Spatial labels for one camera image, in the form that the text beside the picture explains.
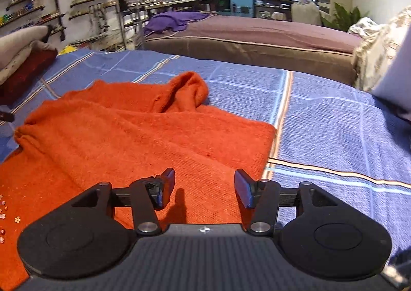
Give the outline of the green potted plant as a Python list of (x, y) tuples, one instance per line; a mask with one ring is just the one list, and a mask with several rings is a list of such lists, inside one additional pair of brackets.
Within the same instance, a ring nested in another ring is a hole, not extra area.
[(322, 17), (321, 20), (324, 27), (347, 32), (352, 25), (356, 24), (364, 17), (366, 17), (366, 15), (361, 14), (357, 7), (352, 11), (347, 11), (343, 6), (335, 3), (333, 19), (329, 21)]

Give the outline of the floral pillow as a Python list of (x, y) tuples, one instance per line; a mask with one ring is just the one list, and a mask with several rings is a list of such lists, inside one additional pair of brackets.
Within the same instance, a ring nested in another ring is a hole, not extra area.
[(409, 29), (409, 6), (386, 24), (379, 25), (371, 18), (364, 17), (349, 28), (350, 34), (361, 38), (352, 59), (357, 70), (354, 83), (357, 89), (370, 92), (378, 84), (394, 62)]

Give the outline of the cream dotted folded garment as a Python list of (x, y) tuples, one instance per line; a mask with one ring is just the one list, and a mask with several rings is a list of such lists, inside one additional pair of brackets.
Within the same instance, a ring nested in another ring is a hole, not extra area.
[(0, 85), (2, 85), (17, 69), (28, 59), (29, 55), (34, 50), (51, 50), (57, 52), (57, 49), (48, 43), (42, 41), (32, 41), (22, 50), (20, 50), (12, 59), (7, 63), (0, 72)]

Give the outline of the beige folded garment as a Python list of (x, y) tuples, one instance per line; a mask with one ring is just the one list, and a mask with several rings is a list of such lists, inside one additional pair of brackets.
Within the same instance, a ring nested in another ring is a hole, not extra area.
[(41, 41), (50, 35), (46, 25), (27, 27), (0, 38), (1, 69), (5, 68), (16, 54), (33, 41)]

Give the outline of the brown mauve bed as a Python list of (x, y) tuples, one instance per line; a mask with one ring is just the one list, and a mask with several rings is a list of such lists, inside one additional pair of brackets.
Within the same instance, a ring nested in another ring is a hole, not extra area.
[(354, 85), (352, 54), (361, 38), (304, 23), (211, 15), (183, 31), (145, 38), (147, 49), (244, 65), (282, 68)]

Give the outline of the purple cloth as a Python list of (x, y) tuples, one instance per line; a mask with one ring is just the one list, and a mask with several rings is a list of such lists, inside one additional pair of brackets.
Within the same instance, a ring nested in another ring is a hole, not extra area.
[(144, 35), (161, 34), (166, 30), (180, 32), (187, 29), (191, 22), (204, 20), (210, 16), (209, 13), (196, 11), (167, 11), (154, 15), (144, 27)]

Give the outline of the dark red folded garment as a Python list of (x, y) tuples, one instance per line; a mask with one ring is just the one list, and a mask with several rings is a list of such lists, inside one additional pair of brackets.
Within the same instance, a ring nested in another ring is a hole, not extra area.
[(1, 105), (13, 105), (52, 65), (57, 50), (33, 50), (20, 67), (1, 85)]

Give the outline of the orange knit sweater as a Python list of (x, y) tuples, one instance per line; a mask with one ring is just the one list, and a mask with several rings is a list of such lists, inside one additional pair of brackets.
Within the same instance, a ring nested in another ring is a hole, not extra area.
[(234, 173), (261, 176), (276, 131), (207, 97), (205, 81), (186, 72), (165, 85), (97, 81), (33, 111), (1, 163), (1, 287), (27, 278), (17, 254), (24, 227), (98, 182), (126, 187), (173, 168), (176, 191), (161, 225), (240, 222)]

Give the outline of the blue plaid bed sheet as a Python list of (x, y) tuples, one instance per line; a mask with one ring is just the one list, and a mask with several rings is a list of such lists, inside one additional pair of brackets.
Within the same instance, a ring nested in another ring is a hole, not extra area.
[(314, 75), (154, 51), (77, 50), (58, 56), (8, 107), (15, 120), (1, 124), (1, 156), (16, 149), (14, 129), (46, 100), (96, 80), (160, 84), (185, 71), (205, 80), (212, 105), (274, 125), (279, 145), (268, 178), (325, 187), (382, 224), (395, 254), (410, 250), (410, 123), (373, 96)]

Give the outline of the white lilac pillow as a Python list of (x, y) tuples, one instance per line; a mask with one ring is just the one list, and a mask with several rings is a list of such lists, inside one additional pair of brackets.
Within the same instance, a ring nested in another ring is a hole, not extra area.
[(411, 35), (407, 31), (402, 46), (382, 79), (372, 89), (372, 94), (410, 112), (411, 89)]

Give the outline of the metal rack stand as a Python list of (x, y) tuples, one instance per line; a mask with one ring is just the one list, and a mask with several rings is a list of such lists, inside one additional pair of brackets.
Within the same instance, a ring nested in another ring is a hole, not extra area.
[(120, 34), (122, 37), (124, 49), (127, 49), (127, 36), (125, 26), (125, 16), (131, 18), (132, 27), (134, 28), (134, 49), (145, 50), (146, 44), (143, 33), (142, 19), (140, 18), (140, 11), (138, 3), (131, 5), (130, 0), (115, 0), (116, 1), (116, 14), (118, 18), (118, 24), (120, 27)]

